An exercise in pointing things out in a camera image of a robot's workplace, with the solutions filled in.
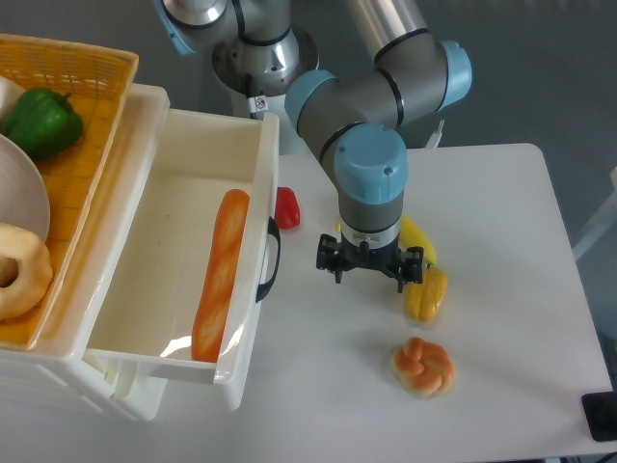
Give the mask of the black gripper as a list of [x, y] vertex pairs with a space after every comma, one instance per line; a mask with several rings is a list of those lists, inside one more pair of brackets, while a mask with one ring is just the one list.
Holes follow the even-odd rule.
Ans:
[[402, 293], [406, 284], [421, 284], [424, 278], [424, 251], [411, 247], [402, 251], [396, 242], [382, 248], [371, 248], [366, 241], [355, 245], [344, 236], [322, 234], [316, 255], [316, 268], [335, 275], [340, 284], [344, 272], [364, 269], [380, 272], [397, 282], [397, 292]]

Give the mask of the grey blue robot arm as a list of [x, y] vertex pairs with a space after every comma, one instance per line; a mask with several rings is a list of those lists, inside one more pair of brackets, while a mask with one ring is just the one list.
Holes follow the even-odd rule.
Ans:
[[408, 177], [399, 128], [467, 95], [469, 56], [455, 41], [436, 41], [413, 1], [347, 7], [374, 63], [350, 83], [320, 67], [287, 1], [155, 3], [179, 54], [211, 49], [233, 114], [279, 116], [285, 142], [306, 145], [334, 185], [341, 235], [321, 236], [317, 267], [336, 278], [361, 268], [419, 284], [423, 248], [399, 247]]

